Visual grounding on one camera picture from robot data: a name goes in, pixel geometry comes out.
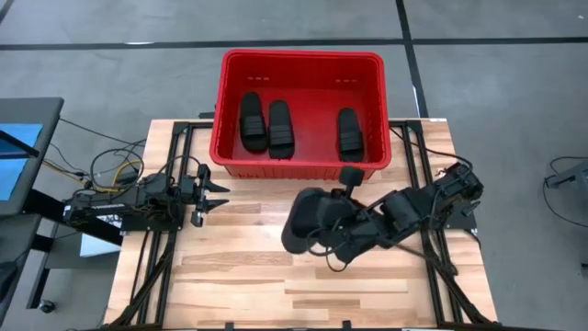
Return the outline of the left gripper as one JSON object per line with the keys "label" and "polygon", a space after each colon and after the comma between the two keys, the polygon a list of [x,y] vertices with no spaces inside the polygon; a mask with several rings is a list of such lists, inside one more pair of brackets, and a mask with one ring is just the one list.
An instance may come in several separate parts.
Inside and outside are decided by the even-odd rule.
{"label": "left gripper", "polygon": [[225,193],[230,192],[228,188],[216,185],[210,181],[210,170],[206,164],[198,167],[195,177],[184,175],[179,181],[179,196],[183,204],[194,205],[190,222],[196,226],[203,225],[203,213],[209,213],[215,208],[229,202],[229,200],[207,200],[206,192]]}

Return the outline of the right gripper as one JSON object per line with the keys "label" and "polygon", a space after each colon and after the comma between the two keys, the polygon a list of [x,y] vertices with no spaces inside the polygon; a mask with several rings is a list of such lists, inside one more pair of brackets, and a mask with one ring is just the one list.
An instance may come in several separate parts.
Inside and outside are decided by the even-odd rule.
{"label": "right gripper", "polygon": [[320,245],[321,254],[329,259],[335,257],[346,266],[356,257],[385,242],[389,231],[383,217],[375,209],[381,205],[387,194],[364,205],[352,197],[359,187],[364,171],[346,166],[339,175],[344,188],[334,188],[326,198],[320,199]]}

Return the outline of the black rubber slide sandal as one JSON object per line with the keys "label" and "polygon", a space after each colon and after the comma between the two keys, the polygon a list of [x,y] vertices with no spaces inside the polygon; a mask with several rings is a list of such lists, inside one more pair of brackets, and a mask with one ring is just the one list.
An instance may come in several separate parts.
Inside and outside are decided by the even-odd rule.
{"label": "black rubber slide sandal", "polygon": [[294,155],[295,139],[288,104],[275,100],[269,107],[268,153],[272,159],[289,159]]}
{"label": "black rubber slide sandal", "polygon": [[356,213],[354,203],[343,195],[341,189],[328,192],[322,188],[305,188],[296,197],[281,235],[285,250],[291,254],[303,254],[309,247],[320,244],[336,248],[342,243],[328,232],[343,226],[345,219]]}
{"label": "black rubber slide sandal", "polygon": [[243,95],[240,105],[240,138],[243,147],[251,153],[267,149],[267,131],[262,102],[255,92]]}
{"label": "black rubber slide sandal", "polygon": [[337,117],[339,157],[344,162],[361,162],[364,158],[363,133],[356,112],[342,108]]}

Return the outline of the red plastic bin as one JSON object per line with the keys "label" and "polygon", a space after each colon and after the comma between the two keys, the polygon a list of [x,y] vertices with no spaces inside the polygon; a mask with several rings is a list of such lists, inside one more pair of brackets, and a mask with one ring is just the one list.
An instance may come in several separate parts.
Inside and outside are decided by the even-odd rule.
{"label": "red plastic bin", "polygon": [[[249,119],[245,97],[270,125],[270,106],[287,104],[294,153],[276,159],[268,151],[250,152],[241,139]],[[391,160],[384,62],[365,51],[269,51],[235,49],[221,63],[216,113],[210,138],[212,161],[234,177],[336,179],[347,165],[341,157],[339,113],[356,113],[363,157],[355,166],[366,177]]]}

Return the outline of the white paper box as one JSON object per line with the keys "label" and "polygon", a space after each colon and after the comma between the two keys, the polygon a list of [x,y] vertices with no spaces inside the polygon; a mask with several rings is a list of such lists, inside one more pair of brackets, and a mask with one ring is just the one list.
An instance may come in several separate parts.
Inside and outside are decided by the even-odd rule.
{"label": "white paper box", "polygon": [[89,234],[83,234],[81,237],[79,256],[97,257],[111,253],[118,253],[120,249],[120,245],[111,244],[102,239],[95,238]]}

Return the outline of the black desk stand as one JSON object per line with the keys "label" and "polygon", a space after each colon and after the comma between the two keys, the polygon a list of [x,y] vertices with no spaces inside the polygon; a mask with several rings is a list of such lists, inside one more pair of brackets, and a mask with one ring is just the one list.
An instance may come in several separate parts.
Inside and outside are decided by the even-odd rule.
{"label": "black desk stand", "polygon": [[[113,245],[122,244],[120,229],[110,223],[105,223],[96,217],[91,217],[89,221],[80,221],[70,223],[63,219],[65,204],[55,198],[32,189],[25,200],[23,211],[25,213],[38,214],[42,218],[48,219],[59,225],[66,225],[73,228],[77,233],[87,234],[94,238],[101,239]],[[31,248],[44,253],[41,260],[40,270],[33,283],[31,293],[26,305],[27,309],[41,309],[43,312],[52,312],[54,303],[49,302],[49,308],[43,308],[42,293],[44,291],[50,269],[46,267],[46,262],[56,238],[55,232],[51,237],[35,235],[31,243]]]}

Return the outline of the grey monitor blue screen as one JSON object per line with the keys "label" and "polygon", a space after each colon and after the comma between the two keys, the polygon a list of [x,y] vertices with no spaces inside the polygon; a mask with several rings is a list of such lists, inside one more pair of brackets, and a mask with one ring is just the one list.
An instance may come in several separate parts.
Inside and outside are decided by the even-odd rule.
{"label": "grey monitor blue screen", "polygon": [[63,104],[61,97],[0,98],[0,216],[25,213]]}

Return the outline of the grey device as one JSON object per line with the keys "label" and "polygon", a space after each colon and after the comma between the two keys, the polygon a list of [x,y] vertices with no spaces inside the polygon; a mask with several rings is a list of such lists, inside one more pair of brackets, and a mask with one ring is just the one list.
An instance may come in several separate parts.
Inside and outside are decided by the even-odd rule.
{"label": "grey device", "polygon": [[545,178],[548,188],[558,188],[567,182],[575,182],[580,190],[588,192],[588,160]]}

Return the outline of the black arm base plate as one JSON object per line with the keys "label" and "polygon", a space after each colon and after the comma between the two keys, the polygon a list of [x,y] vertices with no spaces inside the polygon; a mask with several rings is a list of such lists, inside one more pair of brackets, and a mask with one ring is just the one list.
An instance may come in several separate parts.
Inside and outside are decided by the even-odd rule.
{"label": "black arm base plate", "polygon": [[149,198],[144,205],[131,207],[119,214],[121,229],[126,232],[178,231],[183,227],[185,206],[172,198]]}
{"label": "black arm base plate", "polygon": [[480,203],[479,200],[455,200],[444,227],[458,230],[476,229],[474,211]]}

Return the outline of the black aluminium frame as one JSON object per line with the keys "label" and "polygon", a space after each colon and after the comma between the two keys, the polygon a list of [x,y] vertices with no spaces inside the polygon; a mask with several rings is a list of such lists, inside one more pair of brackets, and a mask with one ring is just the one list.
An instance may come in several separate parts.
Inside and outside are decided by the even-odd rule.
{"label": "black aluminium frame", "polygon": [[[434,189],[434,197],[430,203],[430,211],[425,215],[425,223],[420,228],[423,254],[426,264],[427,278],[429,282],[431,298],[435,313],[435,323],[440,328],[451,328],[454,330],[474,329],[474,325],[498,325],[486,318],[478,308],[469,300],[465,292],[455,281],[456,270],[451,262],[447,239],[443,230],[444,225],[433,225],[433,212],[436,208],[438,191],[433,184],[431,166],[428,153],[439,154],[456,158],[453,154],[441,153],[429,150],[424,141],[423,128],[420,121],[389,121],[390,131],[404,143],[404,151],[409,167],[409,177],[414,188],[419,185],[416,165],[413,155],[413,147],[419,150],[421,165],[423,167],[424,181],[428,187]],[[437,277],[445,283],[453,321],[447,322],[444,316],[444,308],[441,300],[440,286]]]}
{"label": "black aluminium frame", "polygon": [[[167,161],[158,172],[174,179],[188,175],[188,162],[196,159],[190,154],[194,131],[212,126],[212,122],[176,121]],[[101,326],[99,331],[162,331],[176,238],[180,231],[146,231],[152,236],[152,244],[143,284],[131,291],[130,303],[121,315],[108,325]]]}

